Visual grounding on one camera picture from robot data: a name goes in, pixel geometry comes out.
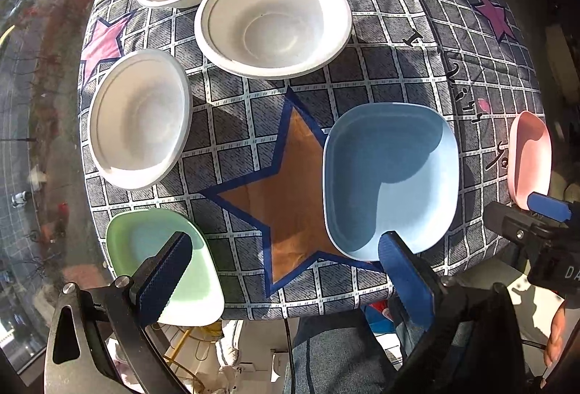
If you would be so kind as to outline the person's right hand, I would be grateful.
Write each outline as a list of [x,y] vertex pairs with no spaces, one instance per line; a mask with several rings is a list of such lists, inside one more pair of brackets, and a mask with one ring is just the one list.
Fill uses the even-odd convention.
[[565,348],[566,342],[563,339],[563,334],[566,329],[566,301],[563,301],[555,312],[551,321],[551,334],[548,337],[546,348],[544,349],[544,364],[549,369],[556,365],[557,368],[562,364],[562,351]]

